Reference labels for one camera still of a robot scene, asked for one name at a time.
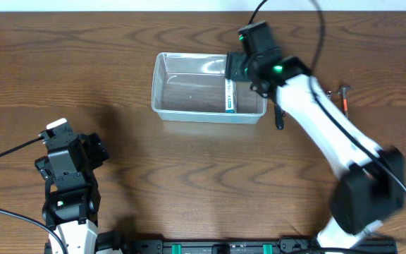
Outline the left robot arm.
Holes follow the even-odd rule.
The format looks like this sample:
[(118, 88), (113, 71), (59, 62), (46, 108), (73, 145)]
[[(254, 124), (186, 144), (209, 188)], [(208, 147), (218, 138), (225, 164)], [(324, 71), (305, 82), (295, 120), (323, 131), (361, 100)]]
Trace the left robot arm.
[(35, 161), (45, 180), (42, 216), (53, 253), (94, 253), (101, 196), (94, 170), (109, 158), (96, 133), (79, 134), (66, 119), (40, 133), (47, 156)]

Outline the white blue cardboard box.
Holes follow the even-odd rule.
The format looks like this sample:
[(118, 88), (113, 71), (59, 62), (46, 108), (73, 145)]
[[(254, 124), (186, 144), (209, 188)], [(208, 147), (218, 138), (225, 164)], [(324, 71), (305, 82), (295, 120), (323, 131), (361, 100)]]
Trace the white blue cardboard box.
[(237, 86), (231, 79), (225, 79), (225, 110), (226, 113), (237, 112)]

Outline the clear plastic container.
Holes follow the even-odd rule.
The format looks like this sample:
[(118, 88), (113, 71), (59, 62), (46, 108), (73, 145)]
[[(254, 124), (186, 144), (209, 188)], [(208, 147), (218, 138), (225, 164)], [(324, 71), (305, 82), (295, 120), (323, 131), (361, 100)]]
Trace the clear plastic container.
[(162, 52), (152, 78), (152, 109), (164, 121), (256, 124), (266, 113), (266, 100), (235, 84), (236, 111), (227, 110), (224, 54)]

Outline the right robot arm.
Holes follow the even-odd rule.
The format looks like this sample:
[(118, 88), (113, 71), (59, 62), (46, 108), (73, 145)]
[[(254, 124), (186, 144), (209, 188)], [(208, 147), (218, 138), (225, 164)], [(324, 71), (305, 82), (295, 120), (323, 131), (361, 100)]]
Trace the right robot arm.
[(228, 53), (227, 79), (249, 82), (252, 91), (291, 115), (338, 178), (331, 218), (316, 236), (318, 247), (354, 248), (403, 208), (403, 155), (383, 149), (355, 127), (299, 58), (283, 57), (268, 23), (250, 23), (238, 34), (243, 51)]

